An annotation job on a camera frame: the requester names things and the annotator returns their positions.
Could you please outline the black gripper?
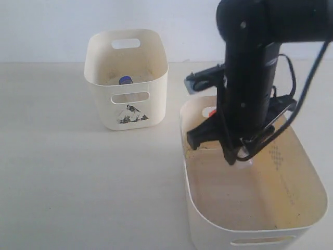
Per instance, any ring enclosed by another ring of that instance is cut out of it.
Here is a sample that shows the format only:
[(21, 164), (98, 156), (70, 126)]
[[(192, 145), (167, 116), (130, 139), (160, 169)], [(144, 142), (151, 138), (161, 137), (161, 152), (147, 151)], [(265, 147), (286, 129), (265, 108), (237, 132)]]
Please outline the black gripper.
[(259, 148), (273, 136), (273, 123), (294, 111), (296, 86), (278, 96), (274, 85), (231, 85), (217, 88), (217, 114), (186, 133), (192, 150), (219, 141), (226, 162), (233, 166), (241, 147)]

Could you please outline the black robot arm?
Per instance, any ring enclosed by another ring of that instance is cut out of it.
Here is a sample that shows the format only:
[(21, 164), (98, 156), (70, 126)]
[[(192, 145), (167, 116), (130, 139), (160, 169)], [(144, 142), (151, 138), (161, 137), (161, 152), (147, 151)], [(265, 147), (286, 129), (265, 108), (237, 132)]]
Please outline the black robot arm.
[[(216, 25), (223, 64), (185, 78), (189, 94), (217, 90), (216, 110), (186, 133), (191, 149), (218, 141), (229, 165), (248, 161), (280, 136), (299, 113), (332, 42), (332, 1), (220, 1)], [(304, 89), (278, 96), (274, 76), (285, 43), (322, 42)]]

